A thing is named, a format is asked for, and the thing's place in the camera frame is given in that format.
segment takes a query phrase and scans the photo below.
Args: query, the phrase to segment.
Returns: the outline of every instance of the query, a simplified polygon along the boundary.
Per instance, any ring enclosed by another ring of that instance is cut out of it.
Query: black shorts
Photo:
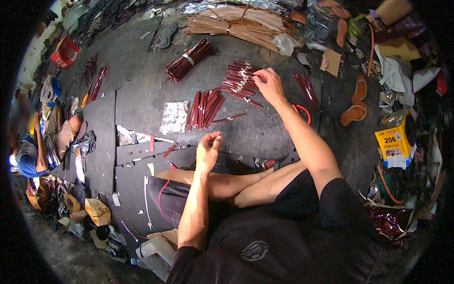
[[[186,198],[188,197],[190,185],[168,179],[160,179],[150,176],[148,178],[148,190],[150,196],[162,217],[178,228],[181,215],[183,214]],[[224,218],[254,208],[267,209],[283,218],[300,220],[311,215],[319,207],[317,190],[314,180],[308,170],[299,173],[276,197],[271,204],[263,204],[244,209],[232,208],[223,202],[212,202],[208,204],[210,226],[218,224]]]

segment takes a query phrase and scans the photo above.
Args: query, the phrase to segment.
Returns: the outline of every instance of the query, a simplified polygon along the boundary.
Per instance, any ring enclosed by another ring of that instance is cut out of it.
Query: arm
[[[281,116],[302,163],[314,179],[320,197],[328,182],[342,177],[330,147],[291,107],[282,89],[281,78],[273,69],[259,70],[254,75],[260,92]]]
[[[178,248],[192,246],[203,250],[208,230],[208,174],[217,161],[222,144],[221,132],[205,135],[197,147],[197,165],[178,228]]]
[[[38,142],[38,157],[36,158],[36,172],[42,172],[43,170],[47,170],[49,164],[47,162],[47,148],[44,144],[43,136],[41,135],[41,125],[39,124],[39,116],[36,113],[35,116],[35,132],[36,132],[36,140]]]

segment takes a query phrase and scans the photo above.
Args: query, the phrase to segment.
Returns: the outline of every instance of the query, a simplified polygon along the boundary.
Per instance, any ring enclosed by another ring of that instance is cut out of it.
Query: printed logo on shirt
[[[268,244],[264,241],[254,241],[241,252],[241,258],[247,261],[256,261],[265,257]]]
[[[180,226],[181,214],[174,211],[170,216],[172,217],[173,225],[178,229],[178,227]]]

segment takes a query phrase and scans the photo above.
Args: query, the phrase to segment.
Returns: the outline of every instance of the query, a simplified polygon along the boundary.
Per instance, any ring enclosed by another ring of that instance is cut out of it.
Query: person
[[[58,105],[52,109],[49,115],[49,123],[45,133],[52,139],[57,157],[61,160],[73,142],[76,133],[82,124],[79,115],[74,115],[63,124],[61,109]],[[34,178],[45,175],[49,172],[50,166],[47,159],[47,147],[41,134],[39,113],[35,114],[34,129],[36,137],[32,140],[18,141],[18,135],[14,125],[10,129],[10,150],[14,156],[19,171],[27,178]]]
[[[381,245],[358,194],[329,146],[293,110],[274,70],[254,75],[300,160],[257,174],[212,173],[222,144],[213,132],[197,147],[195,171],[169,169],[151,179],[153,200],[178,228],[167,283],[368,282]],[[241,209],[210,233],[208,204],[223,199]]]

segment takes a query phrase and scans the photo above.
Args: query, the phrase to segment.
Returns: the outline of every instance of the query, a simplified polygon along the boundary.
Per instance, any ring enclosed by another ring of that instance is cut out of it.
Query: black t-shirt
[[[363,283],[380,251],[366,209],[334,179],[302,221],[261,208],[227,218],[204,253],[178,249],[167,283]]]

